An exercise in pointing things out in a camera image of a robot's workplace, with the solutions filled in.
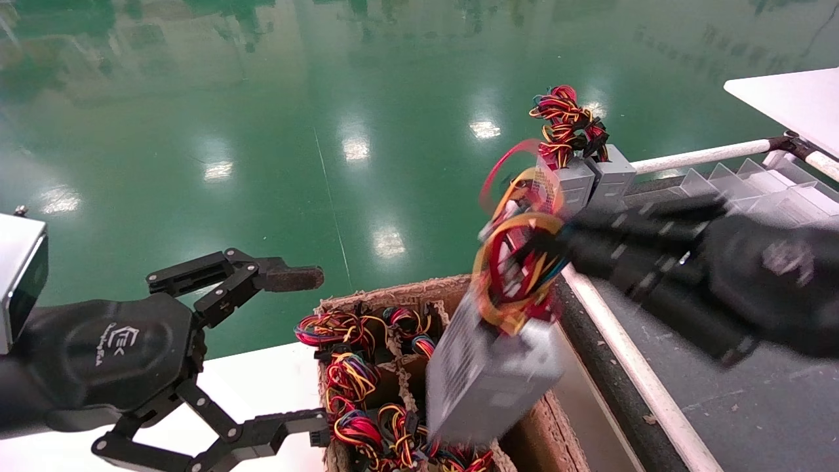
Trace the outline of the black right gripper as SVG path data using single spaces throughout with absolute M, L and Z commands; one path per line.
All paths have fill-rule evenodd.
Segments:
M 752 355 L 759 340 L 837 359 L 837 230 L 772 226 L 727 212 L 724 197 L 587 208 L 564 225 L 564 251 L 577 272 L 608 282 L 722 368 Z M 700 254 L 717 302 L 671 256 L 584 254 L 620 244 Z

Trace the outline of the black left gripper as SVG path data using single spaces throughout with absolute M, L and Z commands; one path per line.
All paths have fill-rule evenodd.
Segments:
M 153 295 L 141 300 L 33 310 L 2 356 L 4 439 L 87 432 L 117 422 L 93 442 L 92 453 L 134 471 L 231 471 L 278 454 L 297 433 L 308 433 L 321 447 L 328 426 L 324 408 L 237 423 L 190 380 L 206 355 L 201 328 L 215 328 L 262 290 L 317 289 L 324 282 L 320 266 L 290 267 L 281 257 L 255 258 L 229 248 L 150 273 L 146 282 Z M 176 299 L 204 288 L 210 292 L 193 312 Z M 158 422 L 179 401 L 218 436 L 207 450 L 189 456 L 134 441 L 145 420 Z

